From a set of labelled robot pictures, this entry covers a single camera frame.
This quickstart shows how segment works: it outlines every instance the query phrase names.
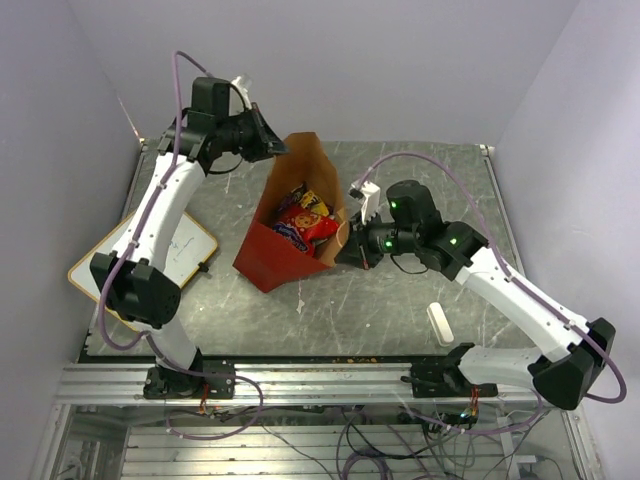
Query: candy wrapper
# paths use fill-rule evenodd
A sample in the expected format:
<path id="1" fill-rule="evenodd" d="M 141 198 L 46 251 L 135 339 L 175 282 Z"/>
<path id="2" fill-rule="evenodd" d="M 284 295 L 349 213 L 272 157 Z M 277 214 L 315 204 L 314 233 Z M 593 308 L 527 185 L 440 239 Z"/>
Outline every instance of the candy wrapper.
<path id="1" fill-rule="evenodd" d="M 278 219 L 273 230 L 289 240 L 298 250 L 313 256 L 316 242 L 330 237 L 340 225 L 300 205 L 291 205 Z"/>
<path id="2" fill-rule="evenodd" d="M 286 282 L 319 273 L 335 266 L 336 255 L 349 236 L 340 180 L 315 133 L 294 133 L 285 140 L 286 155 L 276 157 L 262 197 L 233 266 L 263 292 Z M 321 221 L 311 227 L 292 228 L 281 223 L 273 227 L 294 206 L 305 208 Z M 313 223 L 308 217 L 304 222 Z"/>

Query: red paper bag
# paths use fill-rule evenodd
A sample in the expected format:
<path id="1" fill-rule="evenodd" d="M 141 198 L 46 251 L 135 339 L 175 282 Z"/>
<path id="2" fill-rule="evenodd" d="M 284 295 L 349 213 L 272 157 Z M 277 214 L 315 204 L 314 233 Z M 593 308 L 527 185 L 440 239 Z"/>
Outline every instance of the red paper bag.
<path id="1" fill-rule="evenodd" d="M 260 203 L 233 266 L 263 292 L 283 283 L 322 272 L 335 265 L 335 257 L 349 236 L 348 217 L 336 168 L 327 158 L 315 133 L 292 133 L 284 143 L 290 153 L 275 158 Z M 306 182 L 330 207 L 340 224 L 336 234 L 318 246 L 313 257 L 304 254 L 271 226 L 285 196 Z"/>

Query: table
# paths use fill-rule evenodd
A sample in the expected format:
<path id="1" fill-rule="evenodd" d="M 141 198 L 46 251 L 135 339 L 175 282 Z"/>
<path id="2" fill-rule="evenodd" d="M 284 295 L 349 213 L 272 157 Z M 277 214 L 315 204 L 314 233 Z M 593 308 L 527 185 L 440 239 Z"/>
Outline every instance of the table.
<path id="1" fill-rule="evenodd" d="M 433 155 L 466 183 L 478 202 L 500 251 L 514 264 L 506 216 L 488 158 L 477 145 L 426 142 L 325 142 L 338 169 L 349 213 L 358 204 L 346 195 L 350 183 L 380 155 L 412 150 Z M 131 209 L 139 204 L 149 183 L 155 155 L 142 157 L 134 182 Z M 214 168 L 233 165 L 225 156 Z M 495 308 L 473 292 L 440 274 L 406 275 L 388 259 L 371 271 L 338 265 L 310 278 L 261 293 L 232 266 L 258 203 L 271 162 L 243 164 L 223 176 L 209 176 L 195 193 L 187 212 L 212 232 L 220 247 L 210 271 L 197 275 L 183 290 L 179 315 L 189 336 L 205 355 L 327 355 L 380 356 L 443 354 L 427 306 L 442 304 L 455 341 L 487 347 L 529 347 L 530 340 Z M 447 220 L 462 220 L 479 228 L 461 192 L 436 167 L 418 159 L 398 158 L 380 167 L 370 180 L 383 192 L 408 178 L 427 185 Z M 386 203 L 383 218 L 390 218 Z M 402 257 L 407 269 L 420 269 L 414 258 Z M 113 318 L 108 330 L 124 343 L 131 331 Z M 116 355 L 99 335 L 87 338 L 89 355 Z M 149 355 L 142 342 L 126 355 Z"/>

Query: gray wall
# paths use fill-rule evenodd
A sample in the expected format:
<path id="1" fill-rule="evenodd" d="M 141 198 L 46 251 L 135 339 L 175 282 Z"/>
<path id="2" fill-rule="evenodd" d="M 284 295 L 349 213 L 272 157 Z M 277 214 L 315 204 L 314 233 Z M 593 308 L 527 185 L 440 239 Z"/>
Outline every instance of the gray wall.
<path id="1" fill-rule="evenodd" d="M 635 417 L 640 394 L 639 18 L 635 0 L 582 0 L 496 149 L 530 277 L 617 327 L 613 354 L 629 398 L 585 401 L 611 479 L 638 478 L 625 418 Z M 615 396 L 613 375 L 595 390 Z"/>
<path id="2" fill-rule="evenodd" d="M 167 58 L 181 48 L 223 78 L 247 72 L 282 135 L 491 145 L 576 4 L 71 0 L 143 136 L 170 122 Z"/>
<path id="3" fill-rule="evenodd" d="M 116 222 L 139 145 L 64 0 L 0 11 L 0 477 L 23 479 L 91 315 L 66 272 Z"/>

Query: whiteboard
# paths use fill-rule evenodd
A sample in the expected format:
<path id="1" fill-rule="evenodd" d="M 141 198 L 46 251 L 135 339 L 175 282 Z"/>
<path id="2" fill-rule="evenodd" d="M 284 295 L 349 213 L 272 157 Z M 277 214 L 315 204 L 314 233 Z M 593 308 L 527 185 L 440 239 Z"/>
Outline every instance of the whiteboard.
<path id="1" fill-rule="evenodd" d="M 91 258 L 95 252 L 109 254 L 129 226 L 132 217 L 133 212 L 69 270 L 69 281 L 96 302 L 100 291 L 89 270 Z M 183 213 L 169 246 L 164 274 L 183 288 L 198 272 L 198 264 L 207 261 L 217 248 L 218 241 L 215 237 Z"/>

